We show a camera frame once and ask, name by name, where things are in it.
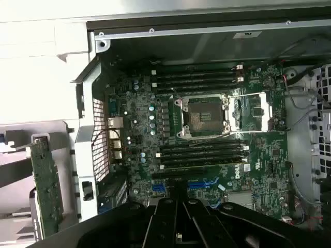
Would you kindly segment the blue expansion slot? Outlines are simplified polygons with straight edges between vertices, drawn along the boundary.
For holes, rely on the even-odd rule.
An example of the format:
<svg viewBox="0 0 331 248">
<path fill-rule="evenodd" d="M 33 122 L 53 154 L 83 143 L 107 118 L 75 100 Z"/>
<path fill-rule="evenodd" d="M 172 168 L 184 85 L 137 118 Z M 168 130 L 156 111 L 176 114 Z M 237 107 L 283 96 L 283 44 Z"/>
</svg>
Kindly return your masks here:
<svg viewBox="0 0 331 248">
<path fill-rule="evenodd" d="M 166 184 L 166 183 L 153 184 L 152 191 L 157 192 L 157 193 L 165 193 L 166 188 L 174 187 L 176 185 L 183 186 L 184 189 L 187 189 L 187 190 L 208 189 L 212 185 L 217 184 L 218 179 L 219 178 L 216 178 L 216 180 L 214 180 L 214 181 L 192 181 L 192 182 L 171 181 L 168 184 Z"/>
</svg>

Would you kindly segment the silver chipset heatsink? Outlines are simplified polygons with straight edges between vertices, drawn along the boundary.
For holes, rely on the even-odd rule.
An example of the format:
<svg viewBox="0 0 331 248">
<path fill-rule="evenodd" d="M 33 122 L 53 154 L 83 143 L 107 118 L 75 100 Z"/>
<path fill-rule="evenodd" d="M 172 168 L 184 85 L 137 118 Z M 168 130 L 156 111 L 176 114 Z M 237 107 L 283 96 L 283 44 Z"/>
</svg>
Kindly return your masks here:
<svg viewBox="0 0 331 248">
<path fill-rule="evenodd" d="M 251 207 L 253 205 L 252 192 L 251 191 L 229 192 L 228 201 L 244 207 Z"/>
</svg>

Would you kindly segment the long black expansion slot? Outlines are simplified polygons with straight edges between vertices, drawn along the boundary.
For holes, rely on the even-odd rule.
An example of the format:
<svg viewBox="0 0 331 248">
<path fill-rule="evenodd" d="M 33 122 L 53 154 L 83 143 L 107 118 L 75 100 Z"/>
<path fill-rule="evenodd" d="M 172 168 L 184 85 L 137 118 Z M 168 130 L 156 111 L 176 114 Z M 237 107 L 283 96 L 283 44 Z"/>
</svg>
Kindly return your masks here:
<svg viewBox="0 0 331 248">
<path fill-rule="evenodd" d="M 205 169 L 195 168 L 195 169 L 182 169 L 182 170 L 172 170 L 167 172 L 153 173 L 151 174 L 152 179 L 167 179 L 167 178 L 182 178 L 182 177 L 193 177 L 197 175 L 202 175 L 205 173 Z"/>
</svg>

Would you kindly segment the black RAM slot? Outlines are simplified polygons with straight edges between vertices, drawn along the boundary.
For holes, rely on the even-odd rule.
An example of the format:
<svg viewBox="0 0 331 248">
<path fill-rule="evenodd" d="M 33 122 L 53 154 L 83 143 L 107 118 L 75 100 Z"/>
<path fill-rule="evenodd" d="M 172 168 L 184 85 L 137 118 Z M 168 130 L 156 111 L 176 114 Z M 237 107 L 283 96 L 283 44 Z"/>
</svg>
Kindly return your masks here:
<svg viewBox="0 0 331 248">
<path fill-rule="evenodd" d="M 245 156 L 216 156 L 216 157 L 200 157 L 200 158 L 177 158 L 177 159 L 163 159 L 161 163 L 182 163 L 182 162 L 198 162 L 198 161 L 218 161 L 218 160 L 229 160 L 229 159 L 242 159 Z"/>
<path fill-rule="evenodd" d="M 182 153 L 157 153 L 160 158 L 171 157 L 171 156 L 209 156 L 209 155 L 223 155 L 223 154 L 241 154 L 245 152 L 244 150 L 234 149 L 234 150 L 209 150 L 209 151 L 195 151 L 195 152 L 182 152 Z"/>
<path fill-rule="evenodd" d="M 210 86 L 210 85 L 236 85 L 242 82 L 236 81 L 203 81 L 203 82 L 158 82 L 153 83 L 153 88 L 172 88 L 172 87 L 194 87 L 194 86 Z"/>
<path fill-rule="evenodd" d="M 170 67 L 158 67 L 151 70 L 151 75 L 166 74 L 166 73 L 180 73 L 180 72 L 233 72 L 237 70 L 243 70 L 243 65 L 236 65 L 232 67 L 220 67 L 220 66 L 170 66 Z"/>
<path fill-rule="evenodd" d="M 189 150 L 189 149 L 218 149 L 218 148 L 241 148 L 246 144 L 241 143 L 226 143 L 226 144 L 203 144 L 197 146 L 172 146 L 172 147 L 160 147 L 160 150 L 163 152 L 168 151 L 180 151 L 180 150 Z"/>
<path fill-rule="evenodd" d="M 154 76 L 157 80 L 172 80 L 172 79 L 200 79 L 200 78 L 238 78 L 242 75 L 235 73 L 193 73 L 193 74 L 168 74 Z"/>
<path fill-rule="evenodd" d="M 238 88 L 167 88 L 167 89 L 157 89 L 155 94 L 157 95 L 202 95 L 202 94 L 218 94 L 224 92 L 232 92 Z"/>
</svg>

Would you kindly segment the CPU socket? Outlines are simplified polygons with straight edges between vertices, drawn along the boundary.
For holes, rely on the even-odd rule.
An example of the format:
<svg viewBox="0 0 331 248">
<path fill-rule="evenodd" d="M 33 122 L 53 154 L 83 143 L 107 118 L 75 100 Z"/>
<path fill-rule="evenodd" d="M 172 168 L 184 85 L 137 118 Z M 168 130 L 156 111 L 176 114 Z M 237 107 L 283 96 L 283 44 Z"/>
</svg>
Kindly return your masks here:
<svg viewBox="0 0 331 248">
<path fill-rule="evenodd" d="M 229 98 L 222 94 L 185 96 L 174 100 L 180 117 L 176 137 L 189 141 L 230 134 L 229 103 Z"/>
</svg>

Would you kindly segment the open black PC case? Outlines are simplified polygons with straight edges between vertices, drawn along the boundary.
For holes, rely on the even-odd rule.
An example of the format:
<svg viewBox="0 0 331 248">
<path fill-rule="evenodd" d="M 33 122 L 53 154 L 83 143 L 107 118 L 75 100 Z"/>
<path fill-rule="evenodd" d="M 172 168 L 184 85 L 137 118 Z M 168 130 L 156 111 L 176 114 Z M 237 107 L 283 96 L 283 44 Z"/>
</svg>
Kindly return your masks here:
<svg viewBox="0 0 331 248">
<path fill-rule="evenodd" d="M 159 66 L 279 65 L 293 200 L 290 216 L 280 221 L 314 235 L 313 248 L 331 248 L 331 177 L 319 177 L 315 124 L 316 74 L 331 64 L 331 6 L 90 21 L 87 29 L 96 57 L 77 86 L 75 141 L 83 221 L 138 202 L 128 198 L 126 172 L 112 168 L 106 134 L 108 94 L 121 74 Z M 205 248 L 179 201 L 173 248 Z"/>
</svg>

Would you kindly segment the green motherboard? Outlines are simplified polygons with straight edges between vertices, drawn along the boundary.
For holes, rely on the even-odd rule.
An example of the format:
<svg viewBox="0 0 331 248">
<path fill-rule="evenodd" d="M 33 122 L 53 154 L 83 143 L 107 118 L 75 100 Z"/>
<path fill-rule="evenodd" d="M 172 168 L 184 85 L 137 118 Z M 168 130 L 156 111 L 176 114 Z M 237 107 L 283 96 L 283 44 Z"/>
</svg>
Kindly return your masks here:
<svg viewBox="0 0 331 248">
<path fill-rule="evenodd" d="M 246 207 L 258 213 L 282 220 L 292 211 L 293 200 L 287 168 L 288 146 L 285 110 L 285 86 L 283 69 L 279 65 L 265 65 L 258 68 L 244 66 L 233 72 L 180 72 L 193 73 L 235 73 L 237 78 L 200 78 L 157 80 L 151 70 L 158 67 L 135 70 L 121 74 L 108 94 L 108 118 L 123 117 L 124 127 L 119 129 L 122 143 L 122 160 L 114 160 L 110 148 L 113 169 L 122 169 L 128 177 L 128 198 L 148 205 L 154 198 L 165 197 L 165 193 L 152 191 L 153 184 L 174 181 L 214 181 L 218 183 L 208 189 L 187 190 L 190 198 L 197 198 L 212 208 L 228 201 L 229 192 L 251 191 L 253 205 Z M 264 88 L 263 78 L 272 76 L 276 85 Z M 184 140 L 176 137 L 180 128 L 179 108 L 174 105 L 173 95 L 157 95 L 153 88 L 158 82 L 203 82 L 236 81 L 236 85 L 210 85 L 174 88 L 238 88 L 232 92 L 218 93 L 229 98 L 230 134 L 212 139 Z M 203 144 L 246 144 L 241 148 L 189 149 L 180 151 L 160 150 L 160 147 L 197 146 Z M 171 156 L 160 158 L 157 153 L 182 153 L 209 150 L 240 149 L 241 154 L 209 156 Z M 163 159 L 200 158 L 216 156 L 245 156 L 242 159 L 198 161 L 182 163 L 161 163 Z M 193 177 L 152 179 L 151 174 L 182 169 L 205 169 L 205 173 Z"/>
</svg>

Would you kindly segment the grey parts rack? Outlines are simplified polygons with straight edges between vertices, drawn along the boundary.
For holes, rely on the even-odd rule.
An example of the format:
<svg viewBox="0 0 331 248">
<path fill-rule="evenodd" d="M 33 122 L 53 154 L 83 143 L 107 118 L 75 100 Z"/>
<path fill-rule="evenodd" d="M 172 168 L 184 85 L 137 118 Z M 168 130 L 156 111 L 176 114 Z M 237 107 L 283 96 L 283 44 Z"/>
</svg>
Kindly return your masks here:
<svg viewBox="0 0 331 248">
<path fill-rule="evenodd" d="M 35 205 L 28 146 L 36 136 L 47 136 L 58 169 L 62 193 L 64 230 L 80 220 L 74 140 L 78 122 L 43 121 L 0 125 L 0 248 L 25 248 L 35 242 L 31 211 Z"/>
</svg>

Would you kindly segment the grey metal disk bay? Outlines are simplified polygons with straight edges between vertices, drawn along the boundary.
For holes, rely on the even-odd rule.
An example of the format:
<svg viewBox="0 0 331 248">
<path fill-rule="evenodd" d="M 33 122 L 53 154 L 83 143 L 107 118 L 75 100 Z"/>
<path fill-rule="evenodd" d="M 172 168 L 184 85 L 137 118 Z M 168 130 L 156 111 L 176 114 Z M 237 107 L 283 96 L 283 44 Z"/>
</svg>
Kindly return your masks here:
<svg viewBox="0 0 331 248">
<path fill-rule="evenodd" d="M 331 64 L 320 68 L 316 74 L 317 149 L 319 177 L 331 177 Z"/>
</svg>

